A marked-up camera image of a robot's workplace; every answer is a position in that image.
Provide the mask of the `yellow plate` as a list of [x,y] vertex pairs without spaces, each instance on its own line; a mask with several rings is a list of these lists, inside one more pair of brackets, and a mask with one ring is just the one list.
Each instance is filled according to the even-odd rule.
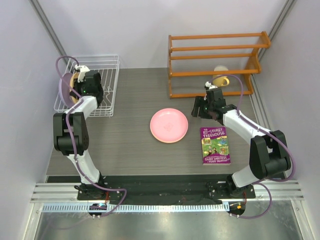
[[[76,72],[72,75],[70,79],[70,87],[72,87],[73,90],[75,90],[81,97],[83,96],[82,93],[82,83],[78,82],[79,73]],[[75,94],[72,90],[69,91],[69,96],[71,101],[76,104],[79,101],[79,96]]]

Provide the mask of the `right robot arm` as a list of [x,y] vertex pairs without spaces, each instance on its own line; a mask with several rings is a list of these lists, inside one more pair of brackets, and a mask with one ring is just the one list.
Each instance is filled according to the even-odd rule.
[[205,96],[196,96],[191,115],[217,121],[249,144],[248,165],[226,178],[225,190],[230,197],[238,198],[252,184],[295,170],[284,133],[258,125],[239,106],[227,104],[219,87],[208,87]]

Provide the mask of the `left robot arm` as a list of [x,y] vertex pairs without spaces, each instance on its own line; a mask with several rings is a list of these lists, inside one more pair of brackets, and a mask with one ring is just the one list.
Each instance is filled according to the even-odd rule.
[[89,153],[86,120],[102,103],[101,80],[97,70],[79,70],[73,78],[73,86],[67,84],[69,95],[78,101],[65,112],[53,115],[54,148],[71,160],[80,176],[81,186],[97,200],[106,195],[107,188]]

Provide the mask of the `purple plate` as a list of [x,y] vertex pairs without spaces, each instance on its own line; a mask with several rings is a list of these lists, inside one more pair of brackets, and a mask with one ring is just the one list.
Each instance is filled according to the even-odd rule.
[[61,101],[67,108],[71,108],[74,103],[71,100],[70,96],[70,80],[72,78],[73,74],[70,72],[67,72],[63,75],[63,78],[59,80],[58,85],[58,94],[60,96]]

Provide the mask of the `pink plate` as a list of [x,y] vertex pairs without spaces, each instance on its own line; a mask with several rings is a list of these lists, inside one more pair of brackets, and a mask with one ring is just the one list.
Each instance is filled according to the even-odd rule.
[[185,137],[189,122],[181,111],[175,108],[163,108],[151,117],[149,128],[155,139],[171,144]]

